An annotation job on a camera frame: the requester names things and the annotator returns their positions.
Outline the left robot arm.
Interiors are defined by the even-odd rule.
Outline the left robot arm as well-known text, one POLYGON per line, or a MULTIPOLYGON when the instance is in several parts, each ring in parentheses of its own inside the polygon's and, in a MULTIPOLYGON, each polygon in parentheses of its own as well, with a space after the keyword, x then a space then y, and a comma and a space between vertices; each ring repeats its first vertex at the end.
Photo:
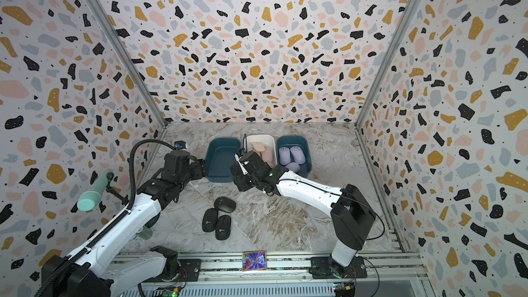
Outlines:
POLYGON ((178 253, 155 246, 134 261, 111 266, 115 256, 193 180, 206 176, 206 162, 185 150, 166 154, 164 167, 131 196, 127 207, 66 257, 51 257, 41 269, 36 296, 119 296, 152 278, 180 278, 178 253))

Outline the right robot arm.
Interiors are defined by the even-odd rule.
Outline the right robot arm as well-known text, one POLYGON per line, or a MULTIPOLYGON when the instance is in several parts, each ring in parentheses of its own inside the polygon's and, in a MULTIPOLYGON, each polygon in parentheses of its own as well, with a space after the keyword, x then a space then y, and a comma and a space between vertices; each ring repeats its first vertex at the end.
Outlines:
POLYGON ((353 259, 363 249, 378 218, 356 186, 338 188, 320 184, 284 166, 270 167, 256 152, 242 149, 235 153, 230 170, 241 192, 255 188, 269 196, 296 199, 328 215, 337 241, 329 257, 329 268, 316 273, 341 279, 350 275, 353 259))

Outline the pink mouse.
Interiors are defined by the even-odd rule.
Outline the pink mouse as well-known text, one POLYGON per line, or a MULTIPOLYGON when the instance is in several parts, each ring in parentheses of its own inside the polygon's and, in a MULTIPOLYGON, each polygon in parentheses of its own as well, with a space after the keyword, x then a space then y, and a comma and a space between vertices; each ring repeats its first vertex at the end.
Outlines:
POLYGON ((273 151, 270 148, 265 149, 261 153, 261 157, 264 162, 268 163, 270 166, 274 165, 274 154, 273 151))
POLYGON ((257 153, 262 153, 262 152, 265 152, 267 150, 267 147, 265 146, 265 144, 262 144, 262 143, 259 143, 259 142, 253 142, 252 143, 252 147, 253 147, 254 151, 256 151, 257 153))

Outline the purple mouse front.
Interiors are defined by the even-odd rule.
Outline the purple mouse front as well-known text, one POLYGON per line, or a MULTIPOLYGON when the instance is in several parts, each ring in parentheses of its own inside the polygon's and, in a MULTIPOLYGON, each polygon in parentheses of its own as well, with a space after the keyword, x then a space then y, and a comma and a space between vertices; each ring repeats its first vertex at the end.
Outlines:
POLYGON ((298 165, 303 165, 306 162, 305 153, 300 146, 293 146, 290 148, 290 154, 293 161, 298 165))

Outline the purple mouse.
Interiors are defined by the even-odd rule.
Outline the purple mouse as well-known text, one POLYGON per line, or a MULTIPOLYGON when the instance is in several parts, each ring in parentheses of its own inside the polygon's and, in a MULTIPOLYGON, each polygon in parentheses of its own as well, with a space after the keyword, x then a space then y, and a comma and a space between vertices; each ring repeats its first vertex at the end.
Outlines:
POLYGON ((293 161, 298 165, 303 165, 306 162, 305 153, 300 146, 293 146, 290 148, 290 154, 293 161))
POLYGON ((278 150, 279 163, 281 166, 287 166, 292 162, 291 151, 288 147, 281 147, 278 150))
POLYGON ((301 170, 301 166, 296 162, 290 162, 285 167, 294 173, 298 173, 301 170))

